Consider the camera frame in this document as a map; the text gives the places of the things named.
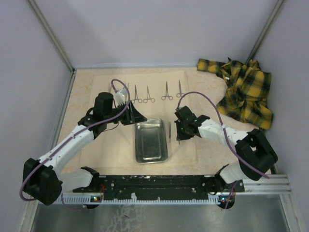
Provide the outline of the steel clamp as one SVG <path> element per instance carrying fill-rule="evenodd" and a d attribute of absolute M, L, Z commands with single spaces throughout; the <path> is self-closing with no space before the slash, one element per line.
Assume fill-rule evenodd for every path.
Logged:
<path fill-rule="evenodd" d="M 137 92 L 137 86 L 134 86 L 134 99 L 132 100 L 132 103 L 142 103 L 143 100 L 138 97 L 138 92 Z"/>

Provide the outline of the steel hemostat forceps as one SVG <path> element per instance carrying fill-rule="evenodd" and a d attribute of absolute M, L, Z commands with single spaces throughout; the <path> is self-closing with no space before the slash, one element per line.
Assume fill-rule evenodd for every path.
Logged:
<path fill-rule="evenodd" d="M 150 91 L 149 91 L 149 87 L 147 86 L 147 96 L 145 99 L 143 99 L 142 101 L 143 103 L 148 103 L 148 102 L 151 102 L 151 103 L 154 103 L 155 102 L 155 99 L 151 97 L 150 95 Z"/>

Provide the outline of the steel surgical scissors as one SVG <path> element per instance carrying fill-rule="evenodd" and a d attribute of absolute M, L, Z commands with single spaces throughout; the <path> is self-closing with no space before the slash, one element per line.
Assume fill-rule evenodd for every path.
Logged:
<path fill-rule="evenodd" d="M 182 84 L 180 80 L 178 81 L 178 87 L 179 87 L 179 92 L 176 94 L 176 97 L 181 98 L 184 95 L 184 93 L 182 91 Z"/>

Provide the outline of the steel instrument tray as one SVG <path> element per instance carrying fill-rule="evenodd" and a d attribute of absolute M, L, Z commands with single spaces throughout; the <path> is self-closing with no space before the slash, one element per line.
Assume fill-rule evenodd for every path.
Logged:
<path fill-rule="evenodd" d="M 160 163 L 168 159 L 165 124 L 162 119 L 149 119 L 137 123 L 134 135 L 137 163 Z"/>

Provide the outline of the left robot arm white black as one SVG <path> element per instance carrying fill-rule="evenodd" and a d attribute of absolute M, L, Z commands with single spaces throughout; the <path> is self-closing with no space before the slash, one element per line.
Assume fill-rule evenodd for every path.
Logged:
<path fill-rule="evenodd" d="M 62 174 L 63 168 L 80 150 L 103 133 L 107 124 L 121 123 L 126 126 L 146 120 L 134 107 L 130 93 L 125 88 L 114 95 L 109 92 L 99 93 L 94 107 L 87 111 L 62 142 L 40 158 L 30 158 L 25 162 L 20 198 L 26 201 L 23 195 L 26 193 L 31 196 L 30 201 L 38 200 L 51 205 L 68 191 L 84 188 L 91 192 L 98 190 L 100 179 L 95 170 L 83 167 L 75 172 Z"/>

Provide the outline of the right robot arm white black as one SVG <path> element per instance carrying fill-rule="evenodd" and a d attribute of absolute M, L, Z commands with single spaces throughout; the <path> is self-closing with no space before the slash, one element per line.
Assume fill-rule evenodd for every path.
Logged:
<path fill-rule="evenodd" d="M 212 140 L 226 146 L 238 159 L 223 166 L 214 176 L 214 191 L 227 191 L 243 179 L 258 181 L 269 179 L 269 171 L 278 161 L 278 156 L 265 135 L 258 129 L 236 130 L 222 122 L 215 122 L 205 115 L 196 116 L 187 106 L 177 108 L 175 124 L 177 141 L 194 137 Z"/>

